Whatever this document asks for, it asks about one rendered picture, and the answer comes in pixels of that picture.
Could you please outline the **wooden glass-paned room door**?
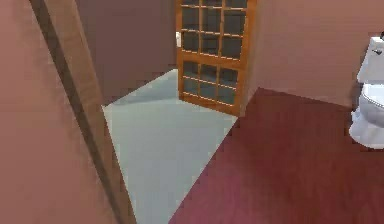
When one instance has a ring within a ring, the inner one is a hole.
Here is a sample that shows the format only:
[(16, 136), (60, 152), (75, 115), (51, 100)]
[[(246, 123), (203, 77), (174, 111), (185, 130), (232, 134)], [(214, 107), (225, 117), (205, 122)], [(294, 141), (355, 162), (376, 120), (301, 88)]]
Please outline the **wooden glass-paned room door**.
[(246, 107), (258, 0), (175, 0), (179, 99), (233, 116)]

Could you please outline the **white toilet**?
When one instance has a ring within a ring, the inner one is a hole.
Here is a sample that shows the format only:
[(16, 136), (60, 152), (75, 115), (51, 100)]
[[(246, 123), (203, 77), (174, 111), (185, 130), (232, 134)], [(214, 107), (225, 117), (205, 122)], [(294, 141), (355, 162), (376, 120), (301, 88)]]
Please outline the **white toilet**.
[(384, 31), (370, 38), (356, 80), (361, 91), (349, 135), (367, 148), (384, 150)]

